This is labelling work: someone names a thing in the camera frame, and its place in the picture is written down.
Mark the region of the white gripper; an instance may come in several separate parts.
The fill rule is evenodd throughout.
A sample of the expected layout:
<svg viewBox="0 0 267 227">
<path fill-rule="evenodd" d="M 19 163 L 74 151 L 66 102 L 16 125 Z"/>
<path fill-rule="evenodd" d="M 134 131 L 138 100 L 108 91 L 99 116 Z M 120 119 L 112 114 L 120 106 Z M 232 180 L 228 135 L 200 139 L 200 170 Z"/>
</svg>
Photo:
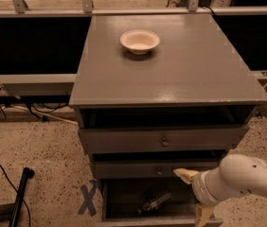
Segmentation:
<svg viewBox="0 0 267 227">
<path fill-rule="evenodd" d="M 195 227 L 205 227 L 215 210 L 215 205 L 231 197 L 218 167 L 200 172 L 185 168 L 173 170 L 184 183 L 192 184 L 193 193 L 200 202 L 195 209 Z"/>
</svg>

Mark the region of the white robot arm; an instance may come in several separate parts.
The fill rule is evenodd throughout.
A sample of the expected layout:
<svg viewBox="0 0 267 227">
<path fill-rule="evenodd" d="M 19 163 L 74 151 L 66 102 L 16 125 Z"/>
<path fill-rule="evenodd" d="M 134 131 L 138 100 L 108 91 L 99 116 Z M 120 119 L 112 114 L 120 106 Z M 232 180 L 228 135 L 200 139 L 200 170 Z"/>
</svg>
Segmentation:
<svg viewBox="0 0 267 227">
<path fill-rule="evenodd" d="M 173 172 L 192 185 L 198 201 L 195 227 L 204 227 L 222 201 L 247 195 L 267 198 L 267 161 L 256 157 L 229 154 L 208 171 L 176 168 Z"/>
</svg>

